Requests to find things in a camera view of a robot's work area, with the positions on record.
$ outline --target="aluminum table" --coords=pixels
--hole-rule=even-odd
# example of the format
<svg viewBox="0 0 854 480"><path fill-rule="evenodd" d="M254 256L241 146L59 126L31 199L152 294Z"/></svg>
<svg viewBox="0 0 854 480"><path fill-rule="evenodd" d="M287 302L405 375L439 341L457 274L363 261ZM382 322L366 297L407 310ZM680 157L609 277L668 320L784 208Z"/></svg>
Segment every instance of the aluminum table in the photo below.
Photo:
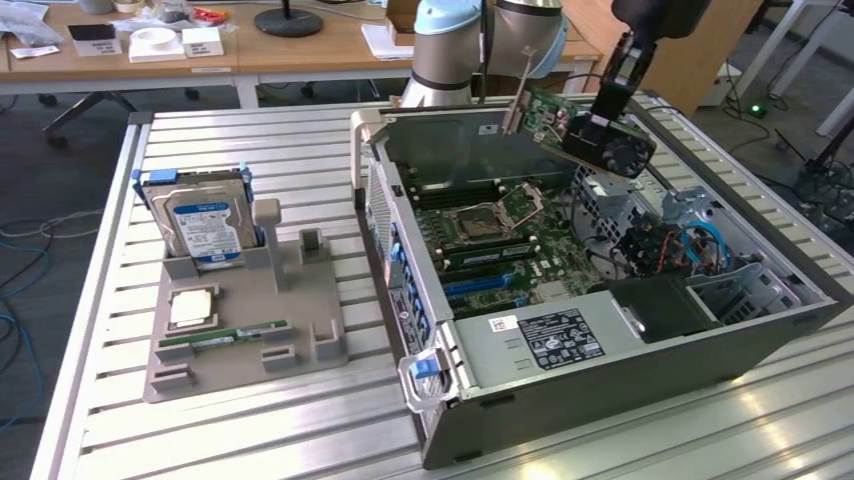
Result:
<svg viewBox="0 0 854 480"><path fill-rule="evenodd" d="M853 478L852 311L736 381L454 467L421 468L350 197L350 114L378 105L163 113L128 126L32 478ZM654 115L854 291L852 257L684 117ZM131 169L239 162L258 197L282 202L279 237L317 226L331 239L351 362L148 405L163 241L128 189ZM668 151L654 165L676 188L698 184Z"/></svg>

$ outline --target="motherboard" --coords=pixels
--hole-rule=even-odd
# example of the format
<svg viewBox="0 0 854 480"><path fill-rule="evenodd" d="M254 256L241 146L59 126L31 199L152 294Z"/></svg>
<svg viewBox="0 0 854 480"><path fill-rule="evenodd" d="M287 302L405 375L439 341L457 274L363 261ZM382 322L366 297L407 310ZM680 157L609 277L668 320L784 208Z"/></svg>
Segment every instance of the motherboard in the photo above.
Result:
<svg viewBox="0 0 854 480"><path fill-rule="evenodd" d="M457 319L585 295L602 283L559 197L535 180L413 195Z"/></svg>

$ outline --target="lamp base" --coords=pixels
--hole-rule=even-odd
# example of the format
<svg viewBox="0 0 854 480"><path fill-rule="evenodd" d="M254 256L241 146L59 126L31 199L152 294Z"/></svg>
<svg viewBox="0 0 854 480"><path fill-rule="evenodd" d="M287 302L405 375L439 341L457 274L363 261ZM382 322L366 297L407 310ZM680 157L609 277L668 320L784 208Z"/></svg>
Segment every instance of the lamp base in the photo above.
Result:
<svg viewBox="0 0 854 480"><path fill-rule="evenodd" d="M255 26L277 37L307 37L323 29L323 19L306 10L291 9L291 18L285 10L275 8L255 15Z"/></svg>

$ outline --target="gray carpet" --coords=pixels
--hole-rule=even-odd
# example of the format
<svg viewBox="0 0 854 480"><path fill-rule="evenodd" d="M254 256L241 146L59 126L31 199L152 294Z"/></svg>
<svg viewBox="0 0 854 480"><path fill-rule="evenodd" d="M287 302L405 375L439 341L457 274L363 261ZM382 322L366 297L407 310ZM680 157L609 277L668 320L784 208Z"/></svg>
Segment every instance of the gray carpet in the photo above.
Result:
<svg viewBox="0 0 854 480"><path fill-rule="evenodd" d="M745 68L754 57L768 31L745 37L734 54L734 63ZM770 78L785 57L793 51L788 44L780 49L762 76L744 99L748 104L764 96L765 81ZM385 95L399 94L403 81L378 82ZM263 106L306 103L353 102L370 100L367 84L357 88L353 82L325 82L317 85L313 100L301 96L301 85L285 89L269 88ZM813 130L833 110L837 102L854 86L854 73L822 57L816 57L786 96L790 111L784 113L770 108L762 123L768 128L785 130L793 141L806 148L820 149L826 139ZM135 92L128 99L140 110L181 111L238 108L234 89L210 87L199 90L202 100L185 98L181 89L158 92ZM70 106L80 95L59 95L60 107ZM0 99L0 104L11 102ZM68 137L70 147L63 151L51 149L43 141L40 129L58 115L60 108L46 108L35 96L22 96L15 108L0 115L0 223L36 218L48 219L75 211L92 210L103 206L107 198L112 169L124 133L127 115L107 102L91 110L84 117L68 125L62 134ZM728 117L720 109L705 109L694 117L697 124L725 146L754 138L762 131ZM845 156L850 158L853 144L848 143ZM792 153L774 149L774 139L758 142L738 152L740 158L764 175L781 181L792 181L800 169L800 160ZM63 186L74 183L75 188ZM75 222L71 229L91 228L96 219ZM43 245L44 238L32 237L22 245ZM67 336L74 320L76 303L86 277L95 237L55 240L51 247L51 267L44 279L10 303L30 328L34 345L44 372L46 395L27 414L26 423L0 432L0 478L18 480L28 477L34 455L42 434L40 418L47 413L52 385L60 368ZM32 258L32 253L0 249L0 282ZM6 331L0 326L0 335ZM0 363L12 353L14 342L0 343ZM35 391L32 366L22 351L11 369L0 376L0 417L8 418L24 408Z"/></svg>

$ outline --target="chair wheel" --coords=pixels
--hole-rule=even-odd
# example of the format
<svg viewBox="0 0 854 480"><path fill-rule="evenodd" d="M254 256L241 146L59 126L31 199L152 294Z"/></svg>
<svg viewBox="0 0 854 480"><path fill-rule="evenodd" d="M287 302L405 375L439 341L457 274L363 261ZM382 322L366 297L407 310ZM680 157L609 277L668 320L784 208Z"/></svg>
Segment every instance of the chair wheel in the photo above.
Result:
<svg viewBox="0 0 854 480"><path fill-rule="evenodd" d="M54 95L39 94L39 103L46 107L55 107L59 101Z"/></svg>
<svg viewBox="0 0 854 480"><path fill-rule="evenodd" d="M58 150L62 150L68 146L68 139L66 137L55 137L54 135L50 135L47 137L47 142L48 145Z"/></svg>

